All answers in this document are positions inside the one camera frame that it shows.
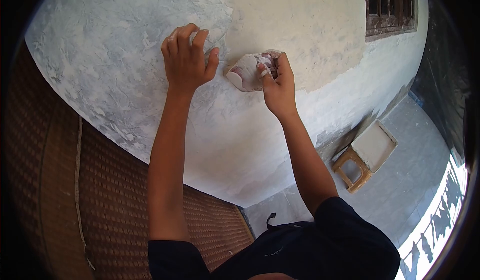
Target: window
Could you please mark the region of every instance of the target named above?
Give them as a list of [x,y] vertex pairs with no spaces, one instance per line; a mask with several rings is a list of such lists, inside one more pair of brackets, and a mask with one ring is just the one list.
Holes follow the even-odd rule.
[[366,36],[415,29],[415,0],[366,0]]

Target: forearm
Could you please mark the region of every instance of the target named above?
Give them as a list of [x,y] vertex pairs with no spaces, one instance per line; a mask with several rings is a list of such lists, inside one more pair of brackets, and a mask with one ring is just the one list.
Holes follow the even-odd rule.
[[[178,239],[176,231],[185,236],[181,233],[186,231],[186,224],[183,225],[183,169],[191,98],[190,94],[170,89],[167,93],[148,169],[148,213],[152,239]],[[154,223],[165,223],[166,220],[175,226],[165,229],[158,225],[152,227]]]
[[315,150],[298,114],[281,121],[290,152],[293,174],[305,205],[315,215],[318,206],[338,196],[332,176]]

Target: sunlight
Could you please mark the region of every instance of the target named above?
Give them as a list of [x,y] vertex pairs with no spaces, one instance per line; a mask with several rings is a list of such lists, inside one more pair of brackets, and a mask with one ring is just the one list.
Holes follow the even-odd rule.
[[453,156],[425,215],[399,247],[399,272],[395,279],[422,279],[445,246],[458,218],[467,189],[465,165],[457,168]]

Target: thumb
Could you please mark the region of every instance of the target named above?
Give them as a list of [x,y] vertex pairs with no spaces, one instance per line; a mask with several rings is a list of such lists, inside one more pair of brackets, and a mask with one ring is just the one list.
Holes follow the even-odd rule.
[[272,74],[268,72],[267,66],[263,63],[258,63],[257,68],[260,71],[260,78],[264,84],[264,87],[271,87],[272,85],[276,85],[275,81],[273,80]]
[[213,48],[208,56],[208,63],[207,67],[205,68],[205,76],[208,80],[212,80],[215,77],[215,73],[218,68],[218,64],[220,62],[218,53],[220,49],[218,47]]

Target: person's left hand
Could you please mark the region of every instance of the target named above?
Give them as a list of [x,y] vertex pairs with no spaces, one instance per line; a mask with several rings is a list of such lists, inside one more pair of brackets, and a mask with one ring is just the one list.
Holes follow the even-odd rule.
[[[198,31],[190,45],[190,35]],[[176,28],[162,43],[169,90],[192,95],[201,85],[211,81],[219,63],[219,48],[212,49],[205,66],[203,53],[208,30],[193,23]]]

